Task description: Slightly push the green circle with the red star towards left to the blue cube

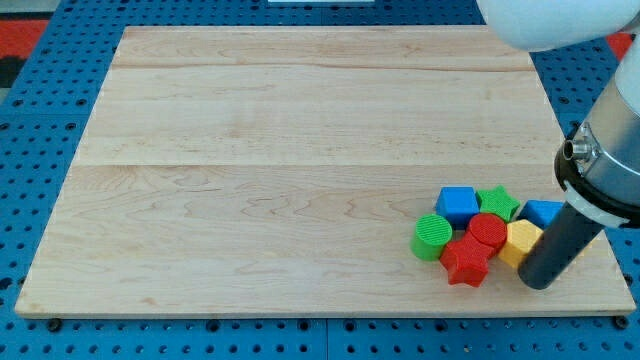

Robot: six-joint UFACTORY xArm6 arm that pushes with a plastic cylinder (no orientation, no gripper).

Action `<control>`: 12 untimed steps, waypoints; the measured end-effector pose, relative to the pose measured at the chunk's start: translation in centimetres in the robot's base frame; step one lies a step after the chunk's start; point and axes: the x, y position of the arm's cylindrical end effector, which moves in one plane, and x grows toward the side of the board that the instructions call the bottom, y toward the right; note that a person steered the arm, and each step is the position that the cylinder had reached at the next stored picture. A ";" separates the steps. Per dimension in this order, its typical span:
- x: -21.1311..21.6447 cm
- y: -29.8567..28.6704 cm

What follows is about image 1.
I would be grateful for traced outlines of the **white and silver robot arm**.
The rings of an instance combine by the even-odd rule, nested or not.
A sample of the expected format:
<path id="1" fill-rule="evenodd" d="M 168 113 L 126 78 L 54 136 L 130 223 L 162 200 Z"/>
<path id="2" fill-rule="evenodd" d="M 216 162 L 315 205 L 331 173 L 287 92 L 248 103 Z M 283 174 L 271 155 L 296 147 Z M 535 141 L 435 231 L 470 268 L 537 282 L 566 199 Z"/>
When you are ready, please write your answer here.
<path id="1" fill-rule="evenodd" d="M 486 24 L 528 52 L 616 32 L 638 33 L 639 1 L 482 0 Z M 607 227 L 639 225 L 639 46 L 633 44 L 574 136 L 559 151 L 556 176 L 567 201 Z"/>

